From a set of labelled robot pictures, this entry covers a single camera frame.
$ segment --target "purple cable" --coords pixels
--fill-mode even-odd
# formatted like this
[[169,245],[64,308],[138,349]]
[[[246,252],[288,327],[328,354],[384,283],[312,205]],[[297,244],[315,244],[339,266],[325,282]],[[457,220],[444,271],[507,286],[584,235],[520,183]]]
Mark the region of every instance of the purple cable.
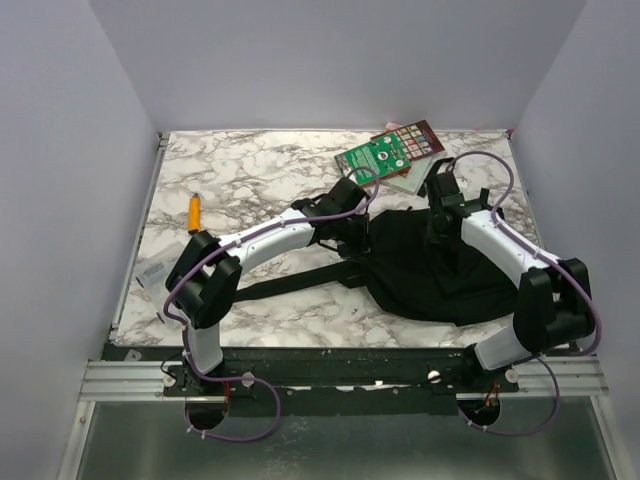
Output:
[[[491,219],[493,220],[494,225],[502,233],[504,233],[507,237],[509,237],[511,240],[513,240],[515,243],[517,243],[519,246],[524,248],[529,253],[536,255],[537,258],[542,260],[544,263],[546,263],[551,268],[553,268],[556,272],[558,272],[560,275],[562,275],[562,277],[567,282],[569,282],[569,284],[578,292],[578,294],[582,297],[582,299],[588,305],[589,310],[591,310],[591,315],[593,316],[594,323],[595,323],[595,338],[593,340],[593,343],[587,349],[583,350],[582,352],[577,352],[575,354],[574,353],[570,353],[569,355],[578,355],[578,356],[590,355],[591,353],[593,353],[596,350],[596,348],[598,348],[598,345],[600,344],[600,341],[602,340],[602,321],[600,320],[600,314],[599,314],[598,309],[596,308],[595,304],[593,303],[593,300],[591,300],[591,297],[587,294],[587,292],[585,292],[585,290],[582,288],[582,286],[571,275],[569,275],[569,273],[567,273],[562,267],[560,267],[560,265],[558,265],[552,258],[549,258],[544,253],[537,252],[536,249],[534,249],[531,246],[529,246],[529,244],[527,242],[524,242],[520,238],[519,235],[517,235],[515,232],[511,231],[506,226],[505,222],[499,217],[499,215],[498,215],[498,207],[509,196],[509,194],[513,190],[513,184],[515,182],[515,177],[513,175],[513,170],[511,169],[511,167],[509,166],[509,164],[507,162],[505,162],[498,155],[495,155],[495,154],[493,154],[491,152],[484,152],[484,151],[481,151],[481,150],[472,150],[470,152],[461,153],[456,158],[454,158],[451,161],[451,163],[449,163],[449,165],[447,165],[446,171],[453,172],[453,169],[455,168],[456,162],[458,160],[460,160],[461,158],[466,157],[468,155],[485,155],[485,156],[491,157],[494,160],[497,160],[507,170],[507,173],[509,174],[509,185],[507,186],[507,189],[505,190],[505,192],[500,196],[500,198],[498,199],[496,204],[491,209]],[[462,418],[464,418],[467,421],[467,424],[470,427],[475,428],[476,430],[482,430],[483,432],[486,432],[486,433],[491,433],[493,435],[500,435],[500,436],[507,436],[507,437],[524,437],[524,436],[535,435],[536,433],[540,433],[541,431],[546,429],[549,425],[551,425],[551,423],[553,423],[553,421],[555,420],[555,418],[556,418],[556,416],[558,414],[558,410],[560,408],[560,387],[558,386],[558,380],[557,380],[555,374],[553,373],[553,370],[551,370],[551,367],[544,360],[542,360],[539,357],[529,357],[529,358],[526,358],[526,359],[524,359],[524,360],[522,360],[520,362],[517,362],[517,363],[525,363],[525,362],[527,362],[529,360],[532,360],[533,358],[535,358],[540,363],[542,363],[542,365],[544,365],[544,367],[548,370],[549,375],[551,375],[551,380],[553,381],[553,386],[555,388],[555,397],[554,397],[554,403],[553,403],[553,410],[552,410],[551,414],[549,415],[549,417],[542,424],[540,424],[538,427],[536,427],[536,428],[534,428],[532,430],[527,430],[527,431],[524,431],[524,432],[504,432],[504,431],[501,431],[501,430],[494,430],[494,429],[491,429],[491,428],[483,427],[481,425],[478,425],[477,423],[473,423],[471,420],[469,420],[469,418],[467,418],[467,416],[464,414],[464,412],[460,408],[458,408],[458,413],[460,414],[460,416],[462,416]]]
[[[369,172],[374,178],[375,178],[375,187],[373,189],[373,193],[371,194],[371,196],[365,200],[365,202],[362,205],[357,206],[356,208],[354,208],[353,210],[350,210],[348,212],[345,213],[339,213],[337,215],[327,215],[324,217],[313,217],[313,218],[292,218],[292,219],[288,219],[285,220],[283,223],[272,223],[270,225],[266,225],[258,230],[256,230],[255,232],[252,233],[248,233],[246,234],[244,237],[240,238],[240,242],[246,242],[249,240],[252,240],[260,235],[262,235],[263,233],[269,232],[271,230],[277,229],[277,228],[283,228],[286,227],[287,225],[294,225],[294,224],[298,224],[298,223],[309,223],[309,221],[313,221],[315,222],[328,222],[331,220],[340,220],[342,218],[347,218],[350,217],[351,215],[355,215],[356,213],[366,209],[369,207],[369,205],[371,205],[371,202],[373,202],[373,200],[378,196],[378,191],[380,190],[380,177],[378,177],[378,174],[371,168],[369,167],[358,167],[353,169],[351,172],[349,172],[349,175],[347,175],[347,178],[350,177],[351,175],[353,175],[354,173],[358,172],[358,171],[366,171]],[[167,300],[164,303],[164,306],[162,308],[163,313],[168,317],[168,318],[173,318],[174,320],[179,321],[184,327],[183,331],[182,331],[182,343],[184,344],[184,350],[186,352],[185,356],[187,358],[187,361],[191,364],[191,368],[193,369],[194,373],[196,374],[196,376],[204,381],[207,382],[217,382],[217,383],[226,383],[226,382],[242,382],[242,381],[246,381],[247,378],[246,377],[208,377],[204,372],[202,372],[197,366],[196,366],[196,362],[193,359],[193,355],[191,354],[191,347],[189,345],[189,334],[188,334],[188,328],[189,328],[189,324],[188,321],[185,320],[184,318],[178,316],[178,315],[174,315],[173,313],[169,312],[169,307],[171,306],[172,303],[174,303],[176,295],[178,294],[178,292],[182,289],[182,287],[184,287],[184,285],[191,280],[191,278],[193,278],[193,276],[199,272],[202,267],[204,267],[207,263],[209,263],[212,259],[214,259],[215,257],[217,257],[218,255],[220,255],[223,252],[226,252],[227,250],[230,250],[233,247],[236,247],[237,243],[236,242],[230,242],[220,248],[218,248],[216,251],[210,253],[209,255],[207,255],[205,258],[203,258],[195,267],[193,267],[191,270],[189,270],[189,272],[187,272],[187,274],[182,277],[182,279],[177,283],[177,285],[173,288],[173,290],[171,290],[171,292],[169,293],[169,296],[167,297]],[[189,418],[189,413],[186,412],[185,414],[185,419],[187,421],[187,423],[189,424],[189,431],[194,431],[196,433],[199,433],[200,435],[204,435],[205,437],[209,437],[209,438],[215,438],[218,440],[225,440],[227,442],[238,442],[238,443],[246,443],[246,442],[254,442],[256,440],[260,440],[262,438],[265,438],[269,435],[271,435],[275,429],[277,428],[278,424],[280,423],[280,416],[282,413],[282,406],[280,404],[280,397],[278,396],[278,392],[276,391],[275,387],[273,385],[271,385],[269,382],[262,380],[261,378],[252,378],[251,381],[259,383],[261,385],[264,385],[265,387],[267,387],[271,393],[273,394],[273,397],[276,400],[276,415],[274,417],[273,422],[271,422],[271,425],[269,425],[269,427],[267,427],[266,430],[264,430],[263,432],[257,434],[257,435],[253,435],[250,437],[229,437],[227,435],[220,435],[218,433],[213,433],[210,431],[202,431],[202,430],[198,430],[196,428],[193,427],[193,425],[191,425],[191,420]]]
[[528,437],[530,435],[536,435],[537,433],[542,432],[549,425],[551,425],[553,421],[556,419],[556,417],[558,416],[558,411],[560,410],[560,386],[558,385],[558,379],[553,373],[553,370],[551,370],[551,367],[549,366],[549,364],[544,360],[542,360],[540,357],[535,357],[535,359],[538,360],[544,366],[544,368],[546,368],[547,371],[549,372],[549,375],[551,376],[551,381],[553,382],[553,388],[556,391],[556,394],[553,400],[553,410],[551,410],[551,414],[547,417],[547,419],[544,422],[542,422],[537,427],[532,428],[531,430],[524,430],[522,432],[506,432],[504,430],[495,430],[493,428],[488,428],[486,426],[478,425],[477,423],[472,422],[471,420],[469,420],[469,417],[465,415],[462,409],[458,407],[458,414],[467,422],[467,425],[469,425],[471,428],[475,428],[476,430],[480,430],[485,433],[490,433],[492,435],[498,435],[500,437]]

